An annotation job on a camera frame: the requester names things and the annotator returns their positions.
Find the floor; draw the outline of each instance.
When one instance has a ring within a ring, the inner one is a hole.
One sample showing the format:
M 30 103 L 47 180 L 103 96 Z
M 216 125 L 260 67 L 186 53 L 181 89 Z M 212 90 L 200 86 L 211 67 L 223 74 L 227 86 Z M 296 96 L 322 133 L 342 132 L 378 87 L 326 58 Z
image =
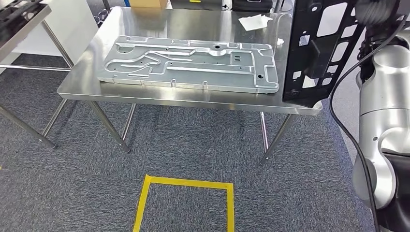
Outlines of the floor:
M 102 10 L 88 1 L 94 13 Z M 15 63 L 64 66 L 61 58 L 33 55 Z M 0 102 L 40 130 L 60 101 L 63 78 L 6 70 Z M 338 113 L 354 100 L 343 91 L 351 86 L 343 88 Z M 54 150 L 0 117 L 0 231 L 131 231 L 146 174 L 233 183 L 238 232 L 372 231 L 352 190 L 348 149 L 323 104 L 318 116 L 295 120 L 264 167 L 257 112 L 138 105 L 130 154 L 82 102 L 70 101 L 58 118 L 49 135 Z M 121 131 L 130 105 L 101 107 Z M 270 140 L 284 118 L 266 114 Z M 153 184 L 141 231 L 226 231 L 226 210 L 223 190 Z

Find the black object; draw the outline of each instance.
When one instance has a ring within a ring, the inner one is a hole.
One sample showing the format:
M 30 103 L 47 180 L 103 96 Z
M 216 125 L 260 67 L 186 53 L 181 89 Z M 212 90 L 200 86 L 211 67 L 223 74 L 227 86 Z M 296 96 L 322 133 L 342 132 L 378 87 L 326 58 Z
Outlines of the black object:
M 272 0 L 232 0 L 232 11 L 269 13 Z
M 410 157 L 385 154 L 396 174 L 396 194 L 392 202 L 377 210 L 377 219 L 384 228 L 396 232 L 410 231 Z
M 357 0 L 295 1 L 288 64 L 282 96 L 284 102 L 313 107 L 318 101 L 329 96 L 365 27 L 358 24 L 355 16 L 351 16 L 356 2 Z M 324 9 L 340 3 L 346 3 L 347 6 L 337 32 L 317 37 Z M 344 29 L 353 25 L 357 25 L 353 35 L 341 38 Z M 300 45 L 301 37 L 308 40 L 307 45 Z M 332 62 L 334 51 L 343 42 L 349 44 L 342 59 Z M 334 73 L 328 72 L 329 66 L 337 66 L 336 71 Z M 300 76 L 293 78 L 293 74 L 298 72 L 301 72 Z M 316 86 L 303 88 L 305 76 L 317 79 Z M 330 78 L 331 81 L 329 84 L 324 85 L 323 81 L 326 78 Z

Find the yellow tape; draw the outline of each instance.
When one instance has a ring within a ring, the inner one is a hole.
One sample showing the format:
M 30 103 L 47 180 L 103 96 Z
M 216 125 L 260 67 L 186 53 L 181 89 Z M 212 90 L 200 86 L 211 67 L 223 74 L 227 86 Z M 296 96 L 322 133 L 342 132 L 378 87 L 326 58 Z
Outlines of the yellow tape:
M 186 180 L 175 179 L 167 177 L 156 177 L 145 175 L 144 183 L 141 190 L 140 201 L 138 203 L 137 215 L 135 218 L 135 224 L 132 232 L 139 232 L 142 223 L 142 217 L 144 215 L 146 198 L 148 196 L 149 185 L 151 183 L 164 184 L 164 185 L 178 185 L 189 187 L 200 187 L 210 189 L 225 189 L 227 191 L 227 219 L 228 219 L 228 232 L 234 232 L 235 230 L 235 218 L 234 218 L 234 185 L 232 183 L 202 181 L 202 180 Z
M 148 196 L 149 184 L 151 182 L 151 177 L 149 175 L 145 175 L 144 183 L 142 185 L 140 201 L 138 202 L 138 209 L 137 209 L 137 216 L 135 218 L 135 225 L 132 232 L 139 232 L 141 223 L 142 223 L 142 216 L 144 215 L 144 208 L 146 197 Z

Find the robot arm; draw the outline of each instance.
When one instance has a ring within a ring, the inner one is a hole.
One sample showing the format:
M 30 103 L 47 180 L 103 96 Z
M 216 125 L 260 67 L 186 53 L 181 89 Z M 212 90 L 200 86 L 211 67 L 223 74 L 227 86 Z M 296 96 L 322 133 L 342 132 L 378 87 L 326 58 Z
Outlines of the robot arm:
M 405 45 L 388 45 L 376 53 L 372 76 L 359 86 L 359 145 L 370 171 L 379 224 L 405 232 L 410 231 L 410 31 L 398 38 Z M 368 203 L 359 158 L 353 184 Z
M 317 36 L 323 11 L 347 3 L 346 12 L 335 34 Z M 356 16 L 350 14 L 355 9 Z M 382 231 L 410 231 L 410 30 L 396 31 L 404 24 L 397 20 L 410 12 L 410 0 L 299 0 L 296 1 L 283 100 L 305 106 L 333 96 L 346 77 L 340 77 L 355 44 L 366 28 L 360 49 L 359 145 L 353 169 L 357 195 L 372 206 Z M 356 26 L 352 36 L 343 38 L 345 28 Z M 310 35 L 306 46 L 299 38 Z M 349 45 L 339 61 L 332 56 L 336 46 Z M 330 73 L 328 68 L 336 66 Z M 295 72 L 301 72 L 298 79 Z M 305 76 L 317 79 L 315 87 L 303 88 Z M 324 79 L 330 84 L 323 84 Z M 366 162 L 366 181 L 362 160 Z M 369 199 L 370 186 L 374 198 Z

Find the metal plate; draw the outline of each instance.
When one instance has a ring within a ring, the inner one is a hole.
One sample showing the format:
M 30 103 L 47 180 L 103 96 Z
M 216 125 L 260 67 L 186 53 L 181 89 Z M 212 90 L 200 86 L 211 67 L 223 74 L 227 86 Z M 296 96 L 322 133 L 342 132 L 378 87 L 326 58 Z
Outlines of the metal plate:
M 279 90 L 272 46 L 119 36 L 100 81 L 245 93 Z

